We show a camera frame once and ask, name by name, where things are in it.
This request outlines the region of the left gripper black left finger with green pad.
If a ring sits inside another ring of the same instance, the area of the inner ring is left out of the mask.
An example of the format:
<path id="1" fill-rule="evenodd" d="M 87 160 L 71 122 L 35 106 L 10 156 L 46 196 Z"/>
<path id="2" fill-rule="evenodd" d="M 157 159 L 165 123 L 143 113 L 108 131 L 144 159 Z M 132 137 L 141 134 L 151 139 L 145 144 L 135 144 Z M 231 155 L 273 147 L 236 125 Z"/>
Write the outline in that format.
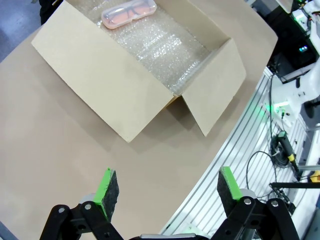
<path id="1" fill-rule="evenodd" d="M 92 199 L 74 208 L 58 204 L 51 209 L 40 239 L 79 240 L 91 233 L 97 240 L 121 240 L 111 224 L 118 196 L 116 171 L 108 168 Z"/>

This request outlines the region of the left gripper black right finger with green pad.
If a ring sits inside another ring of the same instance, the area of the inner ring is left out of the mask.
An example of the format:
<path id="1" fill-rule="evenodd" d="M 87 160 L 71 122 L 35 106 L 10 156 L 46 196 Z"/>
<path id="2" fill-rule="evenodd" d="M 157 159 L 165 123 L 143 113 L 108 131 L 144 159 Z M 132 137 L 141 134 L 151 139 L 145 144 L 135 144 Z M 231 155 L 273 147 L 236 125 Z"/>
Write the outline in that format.
<path id="1" fill-rule="evenodd" d="M 279 198 L 266 203 L 244 195 L 228 166 L 220 168 L 217 192 L 226 219 L 212 240 L 239 240 L 245 230 L 255 230 L 262 240 L 298 240 L 299 235 L 287 209 Z"/>

